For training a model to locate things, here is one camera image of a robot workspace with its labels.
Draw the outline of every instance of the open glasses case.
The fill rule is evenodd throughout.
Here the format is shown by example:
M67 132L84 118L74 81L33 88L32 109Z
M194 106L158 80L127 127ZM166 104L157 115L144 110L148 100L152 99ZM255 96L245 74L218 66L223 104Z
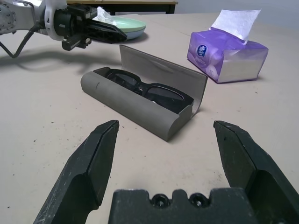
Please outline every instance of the open glasses case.
M93 71L82 77L82 90L168 141L199 111L207 76L128 46L121 45L120 50L123 70L136 74L145 83L176 88L191 96L193 105L176 114Z

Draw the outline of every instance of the black cable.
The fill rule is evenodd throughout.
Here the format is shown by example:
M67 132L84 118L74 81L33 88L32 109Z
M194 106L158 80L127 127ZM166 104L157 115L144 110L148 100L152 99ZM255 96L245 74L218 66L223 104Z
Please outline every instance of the black cable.
M40 28L41 28L40 24L36 24L33 28L30 29L30 31L28 31L28 33L24 37L23 41L19 45L19 47L14 55L7 49L7 47L5 47L5 45L3 43L1 43L1 41L0 41L0 46L5 50L5 52L11 58L16 58L17 56L19 56L19 54L23 50L24 46L26 45L27 41L31 38L31 36L34 34L34 32L38 31Z

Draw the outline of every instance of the beige table surface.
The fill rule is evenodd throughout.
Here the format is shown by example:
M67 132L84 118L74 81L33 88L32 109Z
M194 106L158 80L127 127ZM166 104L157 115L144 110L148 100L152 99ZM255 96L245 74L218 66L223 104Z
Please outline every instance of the beige table surface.
M141 39L126 44L196 69L186 59L188 34L206 29L216 16L160 15L156 21L154 16L129 15L147 28ZM24 35L18 31L1 41L15 50ZM103 205L89 215L88 224L107 223L116 189L143 188L151 196L170 197L179 188L208 196L212 188L228 187L214 120L246 129L298 191L299 33L257 25L250 38L270 49L260 78L233 84L209 80L200 112L169 143L82 92L84 73L120 68L118 44L93 42L67 52L61 43L35 34L17 59L0 51L2 222L33 223L68 157L97 125L111 119L121 124L111 179Z
M171 0L67 0L68 4L155 4L155 5L176 5L177 1Z

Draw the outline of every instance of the sunglasses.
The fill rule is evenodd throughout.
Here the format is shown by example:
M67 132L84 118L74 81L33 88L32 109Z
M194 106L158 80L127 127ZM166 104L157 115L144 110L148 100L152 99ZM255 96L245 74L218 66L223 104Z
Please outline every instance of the sunglasses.
M170 86L143 83L137 75L128 71L105 67L94 72L176 114L194 101L192 97Z

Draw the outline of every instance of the logo on tissue box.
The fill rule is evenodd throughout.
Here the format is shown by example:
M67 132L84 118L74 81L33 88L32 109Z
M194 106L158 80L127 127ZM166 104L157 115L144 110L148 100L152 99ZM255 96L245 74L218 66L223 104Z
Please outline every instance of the logo on tissue box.
M200 46L197 48L197 54L198 54L198 56L200 56L200 57L204 57L205 54L206 54L206 45L200 45Z

